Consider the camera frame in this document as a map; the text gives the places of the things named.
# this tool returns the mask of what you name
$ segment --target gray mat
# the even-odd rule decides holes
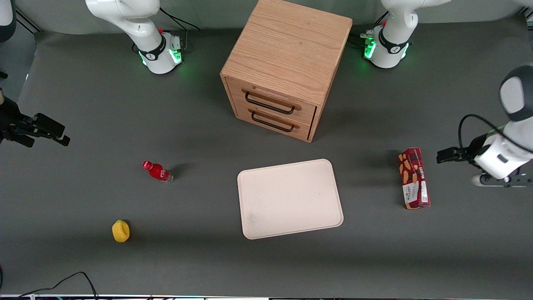
[[[190,32],[184,64],[162,76],[125,34],[37,37],[20,108],[72,141],[0,146],[3,293],[85,271],[101,294],[533,297],[531,190],[474,187],[471,166],[435,163],[463,115],[507,122],[499,84],[533,60],[523,18],[420,25],[391,70],[348,44],[311,144],[233,116],[219,71],[238,35]],[[432,198],[419,211],[404,208],[389,161],[408,147],[422,149]],[[344,223],[247,240],[237,174],[319,158],[333,164]],[[144,160],[175,182],[151,179]],[[111,235],[118,219],[132,224],[125,244]],[[56,291],[90,293],[81,277]]]

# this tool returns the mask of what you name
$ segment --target cable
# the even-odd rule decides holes
[[[42,289],[36,289],[36,290],[33,290],[33,291],[29,291],[27,293],[24,293],[24,294],[18,296],[17,298],[22,298],[22,297],[27,296],[27,295],[35,294],[35,293],[37,293],[39,291],[43,291],[43,290],[53,290],[56,287],[58,287],[58,285],[62,284],[65,280],[67,280],[67,279],[69,279],[69,278],[71,278],[71,277],[73,277],[74,275],[77,275],[77,274],[83,274],[83,276],[85,276],[85,278],[89,282],[89,285],[91,286],[91,290],[93,292],[94,299],[98,299],[98,293],[96,292],[96,289],[94,289],[93,283],[91,282],[91,280],[89,279],[89,276],[87,276],[87,274],[85,272],[76,272],[76,273],[72,274],[71,276],[68,276],[68,277],[62,279],[55,286],[53,286],[51,288],[42,288]]]
[[[187,28],[185,28],[185,26],[183,24],[180,23],[180,21],[184,22],[184,23],[187,23],[191,26],[194,26],[196,27],[198,30],[200,30],[200,28],[198,28],[196,25],[193,25],[187,21],[183,21],[182,19],[180,18],[177,18],[169,13],[167,13],[164,9],[162,8],[159,8],[159,10],[161,10],[162,13],[164,13],[165,15],[167,15],[172,21],[174,21],[176,24],[178,24],[179,26],[181,26],[181,28],[183,28],[183,30],[185,30],[185,46],[183,47],[183,50],[187,50],[187,46],[189,46],[189,30]]]
[[[196,25],[194,25],[194,24],[191,24],[191,23],[189,23],[189,22],[187,22],[187,21],[184,21],[184,20],[182,20],[182,19],[180,19],[180,18],[178,18],[178,17],[175,17],[175,16],[173,16],[173,15],[167,13],[167,12],[166,12],[164,9],[162,9],[161,7],[159,8],[159,10],[160,10],[162,13],[164,13],[165,15],[171,17],[172,19],[176,19],[176,20],[178,20],[178,21],[182,21],[183,23],[185,23],[185,24],[189,24],[189,25],[193,26],[194,28],[200,30],[200,28],[199,28],[198,26],[196,26]]]
[[[18,22],[20,25],[24,26],[24,28],[25,28],[27,31],[29,31],[31,34],[33,34],[33,31],[31,31],[28,27],[26,27],[26,25],[24,25],[24,23],[22,23],[22,22],[19,21],[18,19],[17,19],[17,22]]]
[[[475,117],[476,119],[480,120],[480,121],[483,121],[483,123],[485,123],[486,125],[489,125],[489,127],[491,127],[494,131],[496,131],[499,135],[501,135],[502,137],[504,137],[505,139],[507,139],[509,142],[511,142],[511,144],[515,145],[516,147],[526,151],[526,152],[529,152],[529,153],[533,153],[533,150],[531,149],[528,149],[520,144],[518,144],[517,142],[515,142],[514,140],[512,140],[511,138],[509,138],[506,134],[504,134],[499,128],[497,128],[494,124],[492,124],[489,120],[487,120],[486,118],[482,117],[482,116],[479,116],[479,115],[476,115],[476,114],[467,114],[466,116],[464,116],[461,121],[459,122],[459,127],[457,129],[457,137],[458,137],[458,140],[459,140],[459,148],[462,149],[463,148],[463,134],[462,134],[462,129],[463,129],[463,123],[464,121],[469,118],[469,117]]]
[[[379,19],[377,19],[377,21],[374,24],[378,24],[379,22],[381,22],[381,20],[383,20],[383,18],[385,18],[388,14],[389,14],[389,11],[386,11]]]
[[[18,10],[15,10],[15,12],[21,17],[24,19],[24,21],[26,21],[28,24],[30,24],[33,28],[35,28],[35,30],[37,32],[41,32],[41,30],[39,30],[39,28],[37,28],[35,25],[33,25],[33,23],[31,23],[28,19],[26,19],[26,17],[24,17]]]

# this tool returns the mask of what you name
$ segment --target wooden drawer cabinet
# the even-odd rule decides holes
[[[310,126],[286,120],[272,114],[244,106],[235,106],[237,118],[252,124],[282,133],[286,136],[307,140]]]
[[[310,125],[313,121],[314,111],[317,108],[314,105],[262,91],[247,82],[227,78],[226,83],[231,94],[230,101],[233,101],[235,105],[264,111],[282,119],[304,124]]]
[[[259,0],[220,75],[235,116],[311,142],[352,20]]]

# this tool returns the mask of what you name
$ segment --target drawer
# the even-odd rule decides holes
[[[316,110],[314,105],[276,96],[247,82],[226,78],[226,83],[235,106],[248,107],[257,112],[307,125],[311,125],[313,121]]]
[[[237,118],[273,130],[275,132],[283,133],[286,136],[307,141],[309,135],[309,125],[284,120],[277,116],[260,112],[249,107],[235,105],[237,111]]]

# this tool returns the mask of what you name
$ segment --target white tray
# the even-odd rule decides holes
[[[328,160],[245,170],[237,182],[248,239],[337,227],[344,219]]]

